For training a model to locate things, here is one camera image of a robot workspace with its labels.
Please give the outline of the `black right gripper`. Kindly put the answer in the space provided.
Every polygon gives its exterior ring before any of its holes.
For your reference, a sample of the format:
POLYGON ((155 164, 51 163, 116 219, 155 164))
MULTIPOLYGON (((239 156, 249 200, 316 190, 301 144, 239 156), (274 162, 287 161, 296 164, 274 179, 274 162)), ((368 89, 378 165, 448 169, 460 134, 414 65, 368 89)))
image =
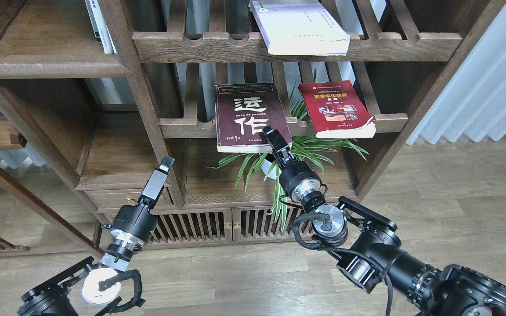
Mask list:
POLYGON ((289 197, 293 202, 326 203, 325 195, 319 190, 324 185, 321 178, 306 162, 295 160, 280 132, 266 126, 263 134, 281 170, 278 181, 285 194, 279 196, 279 202, 284 203, 282 198, 289 197))

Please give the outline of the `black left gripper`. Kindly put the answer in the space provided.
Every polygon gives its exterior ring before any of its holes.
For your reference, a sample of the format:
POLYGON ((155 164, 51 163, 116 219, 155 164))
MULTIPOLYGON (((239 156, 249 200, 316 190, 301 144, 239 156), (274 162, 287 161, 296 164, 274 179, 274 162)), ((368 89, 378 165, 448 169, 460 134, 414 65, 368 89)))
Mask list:
POLYGON ((159 167, 153 170, 144 186, 138 199, 138 205, 124 205, 120 208, 113 223, 107 227, 116 240, 123 232, 139 239, 135 242, 135 251, 142 250, 142 247, 148 244, 157 225, 157 217, 149 210, 153 209, 158 202, 174 162, 173 157, 164 156, 159 167))

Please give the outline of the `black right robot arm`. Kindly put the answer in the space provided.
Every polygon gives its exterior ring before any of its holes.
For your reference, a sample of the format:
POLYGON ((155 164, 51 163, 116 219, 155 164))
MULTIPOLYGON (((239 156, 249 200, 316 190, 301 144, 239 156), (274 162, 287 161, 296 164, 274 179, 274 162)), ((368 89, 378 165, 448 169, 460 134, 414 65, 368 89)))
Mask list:
POLYGON ((267 126, 263 133, 281 170, 284 196, 305 211, 291 224, 295 240, 334 257, 337 269, 367 293, 384 283, 386 315, 397 290, 420 316, 506 316, 505 285, 459 265, 438 270, 401 250, 394 222, 346 197, 328 204, 319 176, 293 156, 279 131, 267 126))

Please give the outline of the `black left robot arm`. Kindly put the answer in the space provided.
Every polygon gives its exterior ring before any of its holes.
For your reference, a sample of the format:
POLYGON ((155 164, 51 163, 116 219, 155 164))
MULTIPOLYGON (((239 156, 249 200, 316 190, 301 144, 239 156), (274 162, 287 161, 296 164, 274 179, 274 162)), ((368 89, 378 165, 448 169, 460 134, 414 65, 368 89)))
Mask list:
POLYGON ((174 158, 165 156, 153 170, 136 204, 121 207, 114 222, 107 226, 115 240, 99 263, 88 257, 32 288, 23 294, 23 305, 17 314, 76 316, 68 294, 78 282, 83 283, 84 300, 90 305, 102 306, 100 316, 141 307, 145 303, 142 277, 138 270, 128 270, 128 264, 152 237, 158 220, 150 211, 159 200, 173 163, 174 158))

